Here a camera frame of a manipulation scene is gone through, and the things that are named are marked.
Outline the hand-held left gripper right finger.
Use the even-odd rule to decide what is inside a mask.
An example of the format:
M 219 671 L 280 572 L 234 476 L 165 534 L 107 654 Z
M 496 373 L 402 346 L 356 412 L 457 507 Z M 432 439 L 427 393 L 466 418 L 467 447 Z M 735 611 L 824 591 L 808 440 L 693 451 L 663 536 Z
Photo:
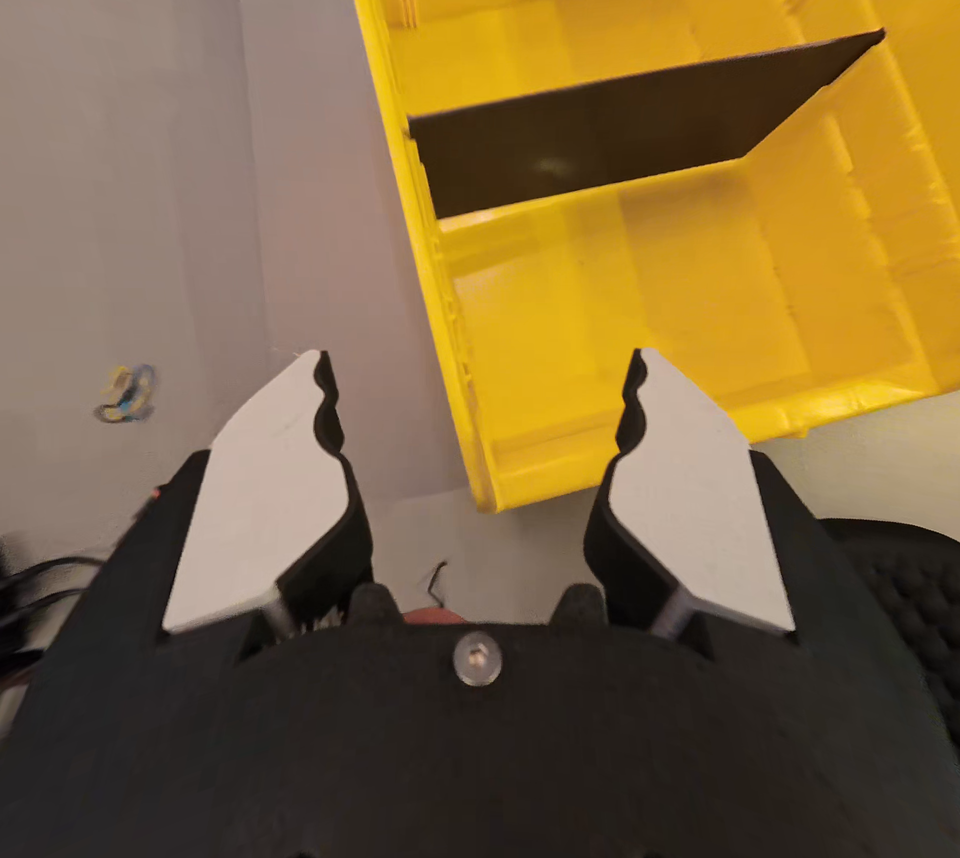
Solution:
M 652 348 L 631 354 L 622 401 L 583 536 L 610 623 L 678 640 L 704 614 L 793 633 L 751 448 L 735 422 Z

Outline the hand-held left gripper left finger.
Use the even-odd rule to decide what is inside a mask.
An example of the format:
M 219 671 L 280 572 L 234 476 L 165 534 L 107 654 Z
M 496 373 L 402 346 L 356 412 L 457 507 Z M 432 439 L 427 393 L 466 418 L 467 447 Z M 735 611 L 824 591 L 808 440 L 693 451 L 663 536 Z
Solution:
M 374 543 L 330 355 L 309 350 L 214 438 L 162 619 L 171 635 L 258 612 L 279 638 L 345 613 Z

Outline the yellow plastic bin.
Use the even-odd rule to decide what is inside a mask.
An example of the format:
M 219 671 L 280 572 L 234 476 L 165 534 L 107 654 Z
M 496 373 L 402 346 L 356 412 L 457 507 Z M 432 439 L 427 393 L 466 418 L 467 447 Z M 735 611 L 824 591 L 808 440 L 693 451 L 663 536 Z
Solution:
M 958 0 L 354 0 L 480 510 L 599 484 L 654 348 L 752 442 L 958 390 Z M 727 161 L 442 202 L 415 120 L 883 32 Z

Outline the black textured pad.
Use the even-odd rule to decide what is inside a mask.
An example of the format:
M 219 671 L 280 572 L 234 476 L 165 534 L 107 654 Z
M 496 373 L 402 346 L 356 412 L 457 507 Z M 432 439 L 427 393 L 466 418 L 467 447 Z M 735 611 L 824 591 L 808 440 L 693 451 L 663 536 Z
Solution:
M 822 518 L 921 666 L 959 750 L 959 543 L 929 528 Z

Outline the black bin divider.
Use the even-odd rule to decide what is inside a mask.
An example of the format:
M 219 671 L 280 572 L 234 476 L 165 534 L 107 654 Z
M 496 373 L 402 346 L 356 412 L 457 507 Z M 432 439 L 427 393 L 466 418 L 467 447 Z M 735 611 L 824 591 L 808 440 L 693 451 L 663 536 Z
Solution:
M 884 28 L 415 116 L 437 219 L 747 156 Z

